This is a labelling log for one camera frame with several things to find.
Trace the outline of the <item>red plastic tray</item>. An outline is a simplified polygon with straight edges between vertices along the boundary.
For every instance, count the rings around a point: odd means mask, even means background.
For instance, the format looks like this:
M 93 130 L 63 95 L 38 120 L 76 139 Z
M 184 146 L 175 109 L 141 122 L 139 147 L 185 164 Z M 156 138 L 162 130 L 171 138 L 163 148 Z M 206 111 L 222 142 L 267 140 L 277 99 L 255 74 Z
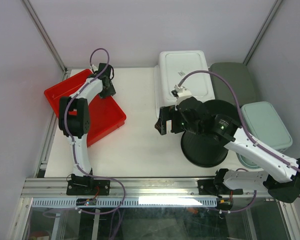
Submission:
M 47 101 L 57 116 L 59 115 L 60 98 L 63 96 L 68 97 L 75 93 L 91 73 L 90 69 L 82 70 L 44 91 Z M 111 96 L 105 99 L 96 96 L 88 105 L 88 109 L 90 116 L 90 129 L 87 134 L 88 147 L 123 126 L 127 118 L 126 114 Z

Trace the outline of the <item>black round bucket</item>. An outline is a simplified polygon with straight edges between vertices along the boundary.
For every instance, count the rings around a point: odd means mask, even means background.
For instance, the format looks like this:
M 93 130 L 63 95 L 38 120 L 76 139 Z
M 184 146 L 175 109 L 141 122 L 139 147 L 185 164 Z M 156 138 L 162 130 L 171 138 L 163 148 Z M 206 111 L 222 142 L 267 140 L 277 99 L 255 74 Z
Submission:
M 224 146 L 234 141 L 234 134 L 241 126 L 237 108 L 224 100 L 213 99 L 203 102 L 207 108 L 204 133 L 196 135 L 184 131 L 180 145 L 184 156 L 194 165 L 211 168 L 226 158 Z

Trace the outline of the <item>dark green plastic tray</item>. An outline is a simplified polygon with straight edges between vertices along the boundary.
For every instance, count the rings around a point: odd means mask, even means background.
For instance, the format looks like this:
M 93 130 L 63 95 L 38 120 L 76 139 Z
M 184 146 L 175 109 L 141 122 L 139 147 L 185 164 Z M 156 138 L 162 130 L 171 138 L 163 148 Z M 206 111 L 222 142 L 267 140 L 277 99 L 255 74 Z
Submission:
M 244 64 L 239 62 L 217 62 L 212 64 L 209 70 L 223 77 L 230 84 L 240 106 L 257 101 L 253 78 Z M 211 75 L 210 78 L 215 98 L 235 105 L 229 88 L 218 77 Z

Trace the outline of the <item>light teal perforated basket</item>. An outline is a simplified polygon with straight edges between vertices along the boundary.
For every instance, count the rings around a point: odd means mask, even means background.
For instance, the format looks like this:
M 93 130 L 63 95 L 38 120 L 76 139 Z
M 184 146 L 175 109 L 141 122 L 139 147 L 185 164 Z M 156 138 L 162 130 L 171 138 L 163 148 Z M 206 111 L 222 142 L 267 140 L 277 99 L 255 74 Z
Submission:
M 255 138 L 280 153 L 292 146 L 293 139 L 271 103 L 249 103 L 240 110 L 249 133 Z

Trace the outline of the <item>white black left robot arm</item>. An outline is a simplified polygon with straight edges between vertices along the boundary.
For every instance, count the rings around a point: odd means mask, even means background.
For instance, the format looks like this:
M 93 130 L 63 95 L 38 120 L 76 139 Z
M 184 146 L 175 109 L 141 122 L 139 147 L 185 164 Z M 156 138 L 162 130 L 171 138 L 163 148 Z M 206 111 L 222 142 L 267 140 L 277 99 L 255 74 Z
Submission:
M 71 148 L 74 162 L 71 175 L 83 177 L 78 181 L 77 188 L 86 195 L 95 188 L 95 182 L 89 179 L 93 174 L 87 147 L 91 127 L 89 104 L 95 97 L 105 99 L 116 94 L 113 78 L 114 68 L 100 63 L 97 69 L 92 69 L 92 73 L 75 93 L 59 100 L 58 127 Z

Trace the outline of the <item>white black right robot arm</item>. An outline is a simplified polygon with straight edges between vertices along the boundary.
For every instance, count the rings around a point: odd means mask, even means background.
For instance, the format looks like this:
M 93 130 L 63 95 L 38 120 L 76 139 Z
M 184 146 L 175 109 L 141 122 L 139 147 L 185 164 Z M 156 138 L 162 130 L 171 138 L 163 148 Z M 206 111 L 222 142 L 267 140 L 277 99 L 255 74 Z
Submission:
M 284 203 L 293 203 L 300 196 L 300 158 L 283 156 L 245 132 L 231 103 L 189 97 L 178 105 L 160 108 L 154 127 L 161 135 L 167 133 L 167 121 L 171 121 L 172 133 L 182 133 L 181 150 L 196 166 L 216 167 L 233 151 L 261 167 L 261 171 L 246 172 L 219 169 L 213 180 L 216 192 L 267 191 Z

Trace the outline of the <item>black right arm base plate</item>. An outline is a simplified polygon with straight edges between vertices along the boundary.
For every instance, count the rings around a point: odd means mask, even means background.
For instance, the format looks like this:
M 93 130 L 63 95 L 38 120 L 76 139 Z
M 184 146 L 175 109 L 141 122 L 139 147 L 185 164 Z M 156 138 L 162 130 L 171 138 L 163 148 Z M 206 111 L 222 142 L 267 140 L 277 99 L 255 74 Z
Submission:
M 242 189 L 229 189 L 223 184 L 217 186 L 214 184 L 213 179 L 199 179 L 197 181 L 197 187 L 198 187 L 198 193 L 200 196 L 203 195 L 213 195 L 218 198 L 221 197 L 221 195 L 243 195 L 243 190 Z

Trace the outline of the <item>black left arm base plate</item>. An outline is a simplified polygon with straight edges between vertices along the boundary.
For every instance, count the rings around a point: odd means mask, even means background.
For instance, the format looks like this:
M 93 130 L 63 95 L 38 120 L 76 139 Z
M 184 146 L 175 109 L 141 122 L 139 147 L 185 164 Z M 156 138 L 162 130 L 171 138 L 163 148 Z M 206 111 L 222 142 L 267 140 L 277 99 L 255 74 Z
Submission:
M 110 180 L 92 178 L 75 179 L 68 182 L 66 194 L 68 196 L 108 196 L 110 193 Z

